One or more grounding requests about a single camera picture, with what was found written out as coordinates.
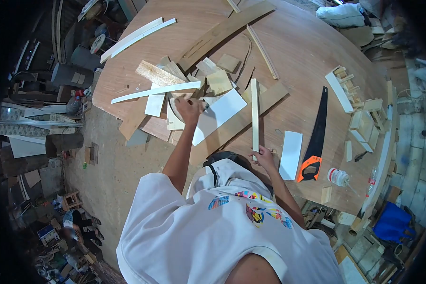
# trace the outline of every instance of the plastic bottle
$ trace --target plastic bottle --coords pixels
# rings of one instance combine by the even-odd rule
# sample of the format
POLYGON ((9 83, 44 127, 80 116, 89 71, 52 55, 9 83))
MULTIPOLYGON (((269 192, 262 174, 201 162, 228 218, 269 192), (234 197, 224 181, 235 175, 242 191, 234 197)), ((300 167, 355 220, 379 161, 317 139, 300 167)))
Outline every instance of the plastic bottle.
POLYGON ((374 185, 376 184, 376 175, 377 175, 377 167, 373 167, 373 170, 371 171, 371 176, 369 177, 369 190, 366 194, 366 197, 369 197, 369 194, 372 192, 374 185))

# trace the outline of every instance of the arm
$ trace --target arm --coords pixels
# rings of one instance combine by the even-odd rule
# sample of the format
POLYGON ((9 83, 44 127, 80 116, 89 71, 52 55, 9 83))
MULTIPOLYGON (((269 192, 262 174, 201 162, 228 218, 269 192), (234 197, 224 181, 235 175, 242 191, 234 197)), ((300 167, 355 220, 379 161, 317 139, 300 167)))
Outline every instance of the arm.
POLYGON ((167 160, 163 173, 169 177, 174 187, 182 194, 186 182, 194 131, 201 113, 201 105, 194 99, 177 98, 175 106, 185 122, 185 128, 169 160, 167 160))
POLYGON ((259 164, 261 167, 263 167, 270 177, 274 194, 276 196, 276 203, 287 213, 289 213, 289 215, 298 225, 300 225, 300 227, 306 230, 301 209, 293 196, 290 194, 283 178, 279 174, 279 171, 273 162, 271 151, 259 145, 259 153, 253 151, 251 154, 249 154, 249 156, 252 155, 257 157, 257 161, 253 161, 254 164, 259 164))

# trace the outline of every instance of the man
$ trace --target man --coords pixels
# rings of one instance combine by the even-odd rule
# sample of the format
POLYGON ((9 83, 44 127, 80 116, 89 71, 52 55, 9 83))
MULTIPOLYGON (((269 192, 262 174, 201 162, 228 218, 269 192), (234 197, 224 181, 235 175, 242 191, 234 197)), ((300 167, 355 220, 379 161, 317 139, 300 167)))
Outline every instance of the man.
POLYGON ((95 228, 94 231, 85 231, 84 229, 84 227, 89 227, 93 224, 101 225, 101 221, 96 217, 83 220, 78 210, 70 209, 63 216, 63 227, 58 231, 58 234, 63 240, 75 239, 83 244, 84 238, 87 238, 102 246, 102 242, 98 237, 101 239, 104 239, 104 237, 98 228, 95 228))
POLYGON ((270 151, 251 155, 271 192, 249 170, 217 160, 182 197, 200 104, 177 99, 186 126, 162 173, 140 179, 117 258, 128 283, 343 283, 328 237, 307 231, 270 151))

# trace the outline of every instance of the dirt floor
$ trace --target dirt floor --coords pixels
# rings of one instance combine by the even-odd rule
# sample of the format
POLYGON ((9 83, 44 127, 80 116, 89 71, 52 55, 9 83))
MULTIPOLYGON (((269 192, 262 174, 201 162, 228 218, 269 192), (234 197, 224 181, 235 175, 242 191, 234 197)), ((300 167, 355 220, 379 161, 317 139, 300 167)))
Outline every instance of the dirt floor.
MULTIPOLYGON (((76 157, 64 163, 67 190, 79 190, 82 207, 101 220, 104 260, 118 270, 115 249, 139 179, 148 173, 160 173, 174 146, 151 137, 145 145, 126 147, 118 130, 121 120, 94 106, 85 114, 84 123, 84 146, 92 142, 99 145, 98 164, 83 169, 84 149, 78 149, 76 157)), ((189 166, 186 186, 197 170, 189 166)))

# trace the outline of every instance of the curved plywood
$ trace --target curved plywood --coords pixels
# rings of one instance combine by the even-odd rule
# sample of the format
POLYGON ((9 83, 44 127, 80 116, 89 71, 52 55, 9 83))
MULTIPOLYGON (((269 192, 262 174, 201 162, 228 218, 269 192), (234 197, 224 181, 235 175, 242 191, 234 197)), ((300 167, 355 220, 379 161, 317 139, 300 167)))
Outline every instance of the curved plywood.
MULTIPOLYGON (((311 137, 312 128, 317 115, 322 87, 329 88, 327 129, 325 134, 323 164, 318 181, 287 185, 293 194, 320 202, 322 188, 331 184, 326 180, 327 171, 331 167, 345 170, 352 176, 352 190, 333 186, 331 201, 326 205, 348 213, 358 213, 368 190, 368 178, 371 169, 377 165, 380 156, 382 139, 377 143, 376 151, 367 154, 360 162, 346 162, 344 141, 348 140, 347 127, 350 115, 344 113, 341 104, 325 79, 325 75, 338 65, 347 68, 348 74, 354 74, 353 83, 360 86, 360 96, 364 101, 374 97, 384 100, 386 105, 385 80, 373 68, 367 57, 349 40, 333 27, 325 24, 306 11, 279 0, 269 0, 277 10, 252 23, 261 42, 279 74, 282 82, 289 90, 286 97, 261 117, 261 144, 277 149, 277 156, 282 153, 284 131, 303 133, 303 144, 300 163, 311 137)), ((241 10, 256 3, 243 0, 239 4, 241 10)), ((123 85, 130 85, 130 93, 150 89, 151 82, 134 71, 142 60, 157 64, 168 55, 177 58, 180 53, 219 22, 225 20, 232 8, 222 0, 152 0, 147 3, 132 20, 122 37, 137 28, 159 17, 176 18, 177 23, 149 35, 140 42, 124 50, 113 59, 107 61, 93 94, 93 104, 122 120, 128 114, 145 110, 142 101, 123 102, 111 105, 111 99, 124 95, 116 94, 123 85)), ((230 54, 243 60, 250 39, 243 27, 234 37, 230 37, 209 53, 210 59, 217 62, 222 54, 230 54)), ((253 42, 249 60, 237 82, 238 91, 242 93, 248 83, 253 68, 253 77, 269 88, 273 80, 262 55, 253 42)), ((364 149, 352 140, 352 155, 364 152, 364 149)), ((238 154, 247 154, 252 145, 252 129, 250 127, 229 141, 225 150, 238 154)))

